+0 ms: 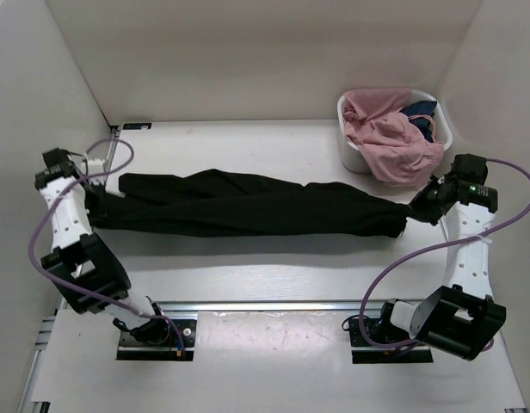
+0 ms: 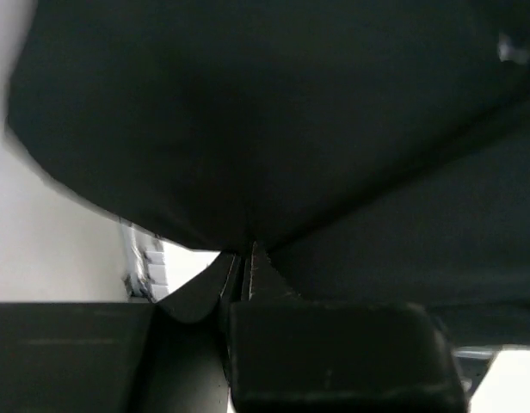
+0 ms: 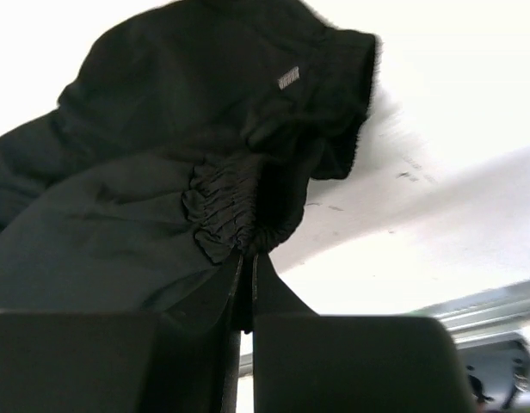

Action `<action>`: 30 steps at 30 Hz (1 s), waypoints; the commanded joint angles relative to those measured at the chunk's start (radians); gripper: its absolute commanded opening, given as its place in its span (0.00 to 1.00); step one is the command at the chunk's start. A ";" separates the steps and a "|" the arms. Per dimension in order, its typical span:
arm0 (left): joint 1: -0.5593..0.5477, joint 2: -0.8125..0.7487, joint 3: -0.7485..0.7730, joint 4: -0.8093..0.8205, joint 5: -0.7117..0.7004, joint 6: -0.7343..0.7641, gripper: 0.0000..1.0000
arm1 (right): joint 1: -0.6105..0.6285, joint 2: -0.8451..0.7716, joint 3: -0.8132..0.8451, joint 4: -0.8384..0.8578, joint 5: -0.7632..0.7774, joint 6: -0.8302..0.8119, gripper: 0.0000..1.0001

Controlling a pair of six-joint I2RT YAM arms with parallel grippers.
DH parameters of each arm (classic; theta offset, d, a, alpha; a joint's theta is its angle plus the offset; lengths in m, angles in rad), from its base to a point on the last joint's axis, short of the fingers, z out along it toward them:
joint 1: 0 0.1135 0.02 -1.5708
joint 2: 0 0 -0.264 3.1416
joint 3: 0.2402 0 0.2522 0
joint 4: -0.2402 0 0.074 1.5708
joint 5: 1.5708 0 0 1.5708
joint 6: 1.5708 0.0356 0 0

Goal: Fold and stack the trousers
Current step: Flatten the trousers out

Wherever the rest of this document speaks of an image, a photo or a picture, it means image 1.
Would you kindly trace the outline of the black trousers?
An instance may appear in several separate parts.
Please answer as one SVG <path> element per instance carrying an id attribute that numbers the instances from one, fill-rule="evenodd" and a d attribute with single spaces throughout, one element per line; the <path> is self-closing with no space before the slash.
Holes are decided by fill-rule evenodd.
<path id="1" fill-rule="evenodd" d="M 100 229 L 190 237 L 347 234 L 398 237 L 409 208 L 340 182 L 302 185 L 205 170 L 187 177 L 123 174 L 89 214 Z"/>

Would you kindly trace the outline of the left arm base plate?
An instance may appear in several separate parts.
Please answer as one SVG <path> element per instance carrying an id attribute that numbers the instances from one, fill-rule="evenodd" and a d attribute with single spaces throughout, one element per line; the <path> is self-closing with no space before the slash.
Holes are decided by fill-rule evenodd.
<path id="1" fill-rule="evenodd" d="M 116 349 L 117 361 L 180 361 L 194 360 L 197 336 L 197 315 L 174 314 L 172 321 L 181 334 L 183 348 L 180 348 L 179 337 L 174 330 L 166 327 L 158 339 L 138 341 L 127 331 L 121 331 Z"/>

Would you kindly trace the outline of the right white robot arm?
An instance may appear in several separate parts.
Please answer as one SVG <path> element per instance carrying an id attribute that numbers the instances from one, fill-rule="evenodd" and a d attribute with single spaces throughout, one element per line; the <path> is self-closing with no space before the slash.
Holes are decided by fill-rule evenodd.
<path id="1" fill-rule="evenodd" d="M 465 154 L 450 171 L 433 178 L 410 202 L 414 220 L 446 223 L 447 260 L 441 286 L 417 305 L 390 299 L 382 307 L 376 333 L 385 343 L 409 338 L 474 360 L 506 320 L 489 281 L 488 230 L 498 208 L 497 191 L 486 186 L 487 161 Z"/>

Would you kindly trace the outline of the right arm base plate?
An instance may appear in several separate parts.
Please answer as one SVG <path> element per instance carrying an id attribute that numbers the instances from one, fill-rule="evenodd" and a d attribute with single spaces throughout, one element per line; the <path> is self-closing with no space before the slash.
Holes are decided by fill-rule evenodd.
<path id="1" fill-rule="evenodd" d="M 374 340 L 385 342 L 398 342 L 408 338 L 402 333 L 389 333 L 382 335 L 379 318 L 364 317 L 365 330 Z M 342 330 L 349 335 L 352 363 L 354 365 L 366 364 L 427 364 L 432 363 L 433 355 L 428 346 L 413 344 L 382 349 L 371 346 L 361 335 L 358 325 L 358 316 L 346 318 L 342 322 Z"/>

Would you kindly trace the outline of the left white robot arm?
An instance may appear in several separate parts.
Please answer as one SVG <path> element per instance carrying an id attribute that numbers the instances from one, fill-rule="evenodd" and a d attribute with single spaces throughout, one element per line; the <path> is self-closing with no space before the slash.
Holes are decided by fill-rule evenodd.
<path id="1" fill-rule="evenodd" d="M 34 178 L 52 211 L 51 252 L 40 265 L 76 313 L 107 313 L 118 330 L 137 342 L 161 345 L 172 335 L 168 320 L 156 302 L 131 291 L 126 270 L 89 220 L 106 193 L 103 161 L 84 158 L 81 170 L 76 156 L 59 148 L 45 152 L 46 168 Z"/>

